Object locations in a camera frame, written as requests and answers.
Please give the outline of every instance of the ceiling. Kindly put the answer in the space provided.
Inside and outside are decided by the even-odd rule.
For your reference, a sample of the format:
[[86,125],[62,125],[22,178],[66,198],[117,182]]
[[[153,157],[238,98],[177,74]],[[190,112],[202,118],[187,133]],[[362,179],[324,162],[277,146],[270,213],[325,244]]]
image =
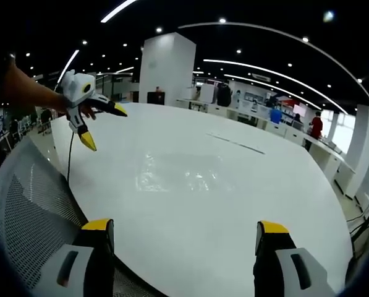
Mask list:
[[[25,12],[16,17],[13,27],[18,66],[29,76],[43,74],[45,78],[40,82],[53,85],[78,49],[80,52],[71,69],[107,72],[108,67],[118,71],[134,66],[134,80],[138,80],[140,48],[144,40],[157,35],[156,27],[162,27],[162,33],[178,32],[197,44],[194,70],[199,67],[211,73],[211,78],[223,79],[224,74],[249,77],[249,72],[265,75],[272,79],[271,85],[339,111],[322,96],[288,79],[203,60],[241,62],[297,79],[333,99],[351,114],[355,113],[357,104],[369,105],[369,98],[350,75],[304,42],[248,27],[214,25],[178,29],[181,25],[217,22],[224,17],[228,22],[262,25],[299,38],[307,36],[311,44],[337,59],[356,78],[361,78],[369,93],[369,5],[335,6],[320,4],[320,1],[294,5],[275,1],[138,0],[102,24],[100,20],[121,2],[99,0],[87,4],[58,0],[22,5],[21,10]],[[326,11],[334,12],[331,22],[323,22]],[[242,50],[240,54],[236,53],[238,49]]]

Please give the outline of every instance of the white pillar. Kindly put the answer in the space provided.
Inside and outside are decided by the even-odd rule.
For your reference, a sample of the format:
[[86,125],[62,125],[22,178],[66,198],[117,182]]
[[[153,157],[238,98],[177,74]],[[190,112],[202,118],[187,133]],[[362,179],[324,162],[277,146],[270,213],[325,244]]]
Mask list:
[[176,99],[191,87],[196,44],[178,33],[145,41],[140,69],[139,102],[156,87],[165,92],[165,105],[177,106]]
[[333,141],[333,137],[335,134],[335,129],[337,128],[337,123],[338,123],[338,116],[339,113],[334,113],[333,114],[333,120],[331,121],[331,127],[330,127],[330,131],[328,132],[328,136],[327,136],[327,141]]
[[369,167],[369,106],[357,106],[355,129],[346,155],[346,162],[355,173],[353,174],[342,165],[336,176],[336,181],[344,194],[353,198]]

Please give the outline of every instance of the red object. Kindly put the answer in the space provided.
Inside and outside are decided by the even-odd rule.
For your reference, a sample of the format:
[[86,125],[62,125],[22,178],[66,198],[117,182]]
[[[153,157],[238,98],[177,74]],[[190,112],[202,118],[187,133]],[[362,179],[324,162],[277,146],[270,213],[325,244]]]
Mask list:
[[312,131],[310,135],[313,138],[319,139],[321,135],[321,131],[323,130],[323,122],[319,117],[315,117],[312,120]]

